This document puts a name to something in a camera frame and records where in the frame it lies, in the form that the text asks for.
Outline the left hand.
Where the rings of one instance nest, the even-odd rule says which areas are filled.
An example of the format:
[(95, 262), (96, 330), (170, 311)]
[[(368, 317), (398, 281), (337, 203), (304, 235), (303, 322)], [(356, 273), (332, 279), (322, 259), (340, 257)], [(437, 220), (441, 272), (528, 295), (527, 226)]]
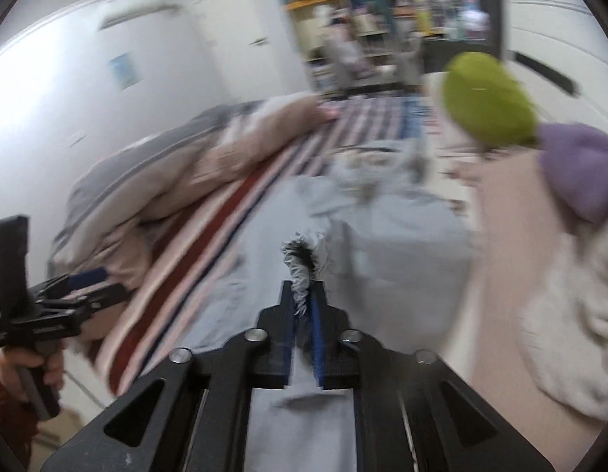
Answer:
[(20, 378), (21, 370), (42, 368), (44, 384), (61, 391), (64, 387), (64, 346), (44, 358), (23, 347), (5, 347), (0, 350), (0, 384), (18, 401), (28, 402), (28, 394)]

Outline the red sweater left forearm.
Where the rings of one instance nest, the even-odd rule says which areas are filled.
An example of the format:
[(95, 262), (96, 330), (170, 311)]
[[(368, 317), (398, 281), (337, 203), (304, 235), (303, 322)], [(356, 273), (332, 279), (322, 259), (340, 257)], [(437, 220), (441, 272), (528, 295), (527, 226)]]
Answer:
[(0, 436), (24, 469), (30, 464), (37, 424), (35, 411), (13, 397), (0, 382)]

